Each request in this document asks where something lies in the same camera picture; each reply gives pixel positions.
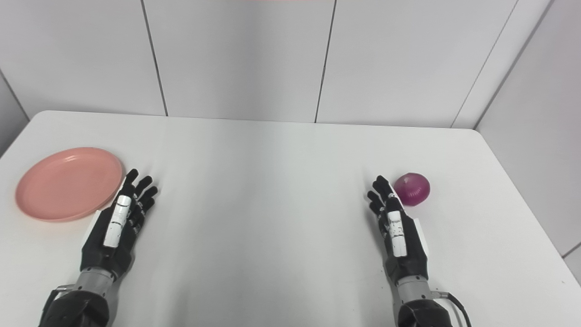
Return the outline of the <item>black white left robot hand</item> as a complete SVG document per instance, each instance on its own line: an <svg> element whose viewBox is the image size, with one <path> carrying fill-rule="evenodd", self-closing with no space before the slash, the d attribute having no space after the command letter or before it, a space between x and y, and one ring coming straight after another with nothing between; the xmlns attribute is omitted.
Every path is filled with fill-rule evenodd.
<svg viewBox="0 0 581 327"><path fill-rule="evenodd" d="M80 271L99 268L118 279L129 270L133 247L158 193L151 176L137 181L138 176L136 169L130 170L111 205L99 213L82 248Z"/></svg>

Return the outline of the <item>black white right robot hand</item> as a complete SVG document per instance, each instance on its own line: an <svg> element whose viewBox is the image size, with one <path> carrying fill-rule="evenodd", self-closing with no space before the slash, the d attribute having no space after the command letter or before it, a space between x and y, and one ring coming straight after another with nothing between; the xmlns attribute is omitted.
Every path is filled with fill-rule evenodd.
<svg viewBox="0 0 581 327"><path fill-rule="evenodd" d="M407 215L400 197L384 176L372 182L367 193L387 253L388 278L396 283L405 277L429 279L428 258L415 221Z"/></svg>

